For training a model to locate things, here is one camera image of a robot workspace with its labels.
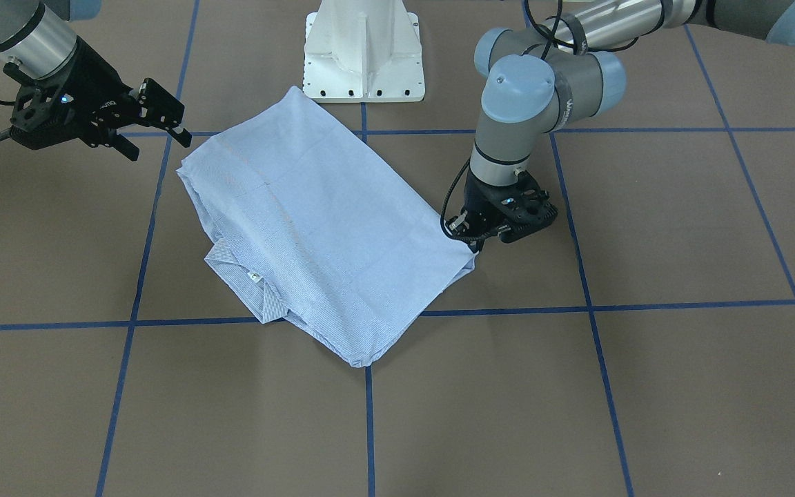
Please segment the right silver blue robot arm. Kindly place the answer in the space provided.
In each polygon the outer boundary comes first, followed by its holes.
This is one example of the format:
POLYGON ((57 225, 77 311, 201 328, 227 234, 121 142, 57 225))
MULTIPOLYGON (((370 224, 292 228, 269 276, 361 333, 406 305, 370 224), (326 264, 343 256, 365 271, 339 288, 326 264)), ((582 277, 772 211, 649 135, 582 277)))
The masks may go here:
POLYGON ((78 139, 135 161, 139 149, 121 135, 129 126, 155 127, 183 147, 192 135, 183 126, 185 105, 147 78, 138 88, 72 28, 95 18, 99 1, 0 1, 0 61, 19 85, 6 106, 10 123, 0 142, 12 139, 28 150, 78 139))

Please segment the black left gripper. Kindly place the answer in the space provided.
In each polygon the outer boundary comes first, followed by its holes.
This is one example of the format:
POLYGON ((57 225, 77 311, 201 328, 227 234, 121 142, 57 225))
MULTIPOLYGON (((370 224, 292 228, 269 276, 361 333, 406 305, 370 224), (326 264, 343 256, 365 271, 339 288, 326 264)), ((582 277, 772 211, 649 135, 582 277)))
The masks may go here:
POLYGON ((480 254, 485 240, 498 237, 506 244, 533 235, 553 224, 558 208, 549 193, 528 172, 520 172, 508 186, 492 186, 473 173, 464 185, 460 214, 447 221, 447 237, 461 240, 480 254))

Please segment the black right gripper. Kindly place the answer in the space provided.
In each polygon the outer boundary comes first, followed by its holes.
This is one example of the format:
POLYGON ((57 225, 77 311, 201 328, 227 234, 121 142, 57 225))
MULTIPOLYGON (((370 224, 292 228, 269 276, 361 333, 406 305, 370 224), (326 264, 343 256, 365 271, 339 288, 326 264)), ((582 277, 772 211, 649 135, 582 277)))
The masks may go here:
POLYGON ((116 69, 82 39, 52 75, 33 79, 12 62, 9 76, 20 84, 10 138, 28 150, 79 139, 91 148, 114 148, 135 162, 141 151, 119 133, 132 125, 164 130, 184 148, 192 144, 192 133, 182 124, 183 103, 152 78, 143 79, 138 88, 124 84, 116 69))

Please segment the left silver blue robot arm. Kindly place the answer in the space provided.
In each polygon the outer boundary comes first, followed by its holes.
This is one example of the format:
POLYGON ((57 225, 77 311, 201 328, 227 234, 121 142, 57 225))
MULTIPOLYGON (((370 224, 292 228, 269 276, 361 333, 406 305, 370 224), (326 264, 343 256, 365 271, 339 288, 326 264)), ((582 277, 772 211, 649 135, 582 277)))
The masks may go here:
POLYGON ((594 1, 486 32, 473 58, 486 79, 482 110, 458 173, 464 203, 441 218, 442 232, 477 253, 489 238, 512 243, 550 226, 558 209, 528 173, 534 142, 612 109, 627 91, 618 51, 687 24, 795 46, 795 1, 594 1))

